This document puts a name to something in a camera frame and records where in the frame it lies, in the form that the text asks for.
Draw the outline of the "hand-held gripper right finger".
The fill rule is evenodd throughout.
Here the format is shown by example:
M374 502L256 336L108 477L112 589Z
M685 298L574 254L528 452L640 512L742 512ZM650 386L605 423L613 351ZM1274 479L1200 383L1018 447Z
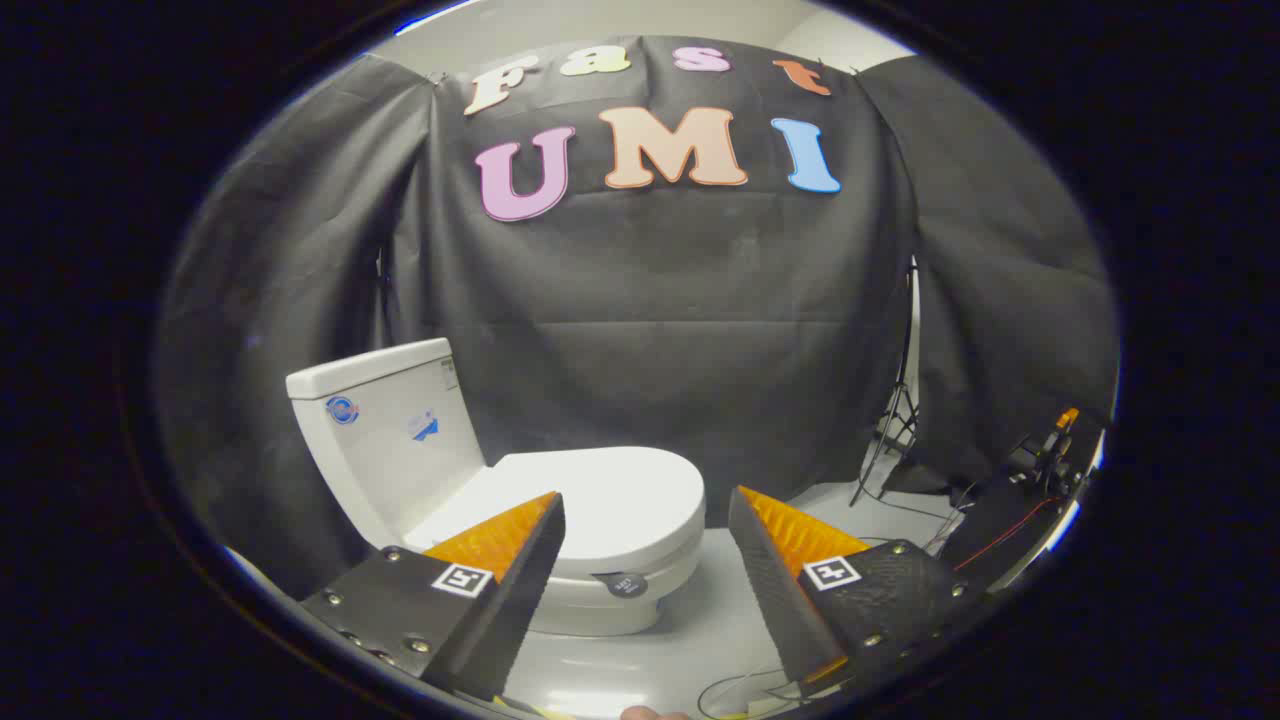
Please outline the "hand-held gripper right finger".
M868 544L745 486L727 527L786 680L810 698L878 691L934 657L986 589L906 539Z

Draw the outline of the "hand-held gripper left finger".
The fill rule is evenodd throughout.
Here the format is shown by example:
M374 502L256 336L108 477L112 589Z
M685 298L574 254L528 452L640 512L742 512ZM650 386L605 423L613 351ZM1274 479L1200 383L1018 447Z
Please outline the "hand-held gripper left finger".
M387 546L301 605L393 669L490 701L506 691L564 533L564 498L552 491L426 551Z

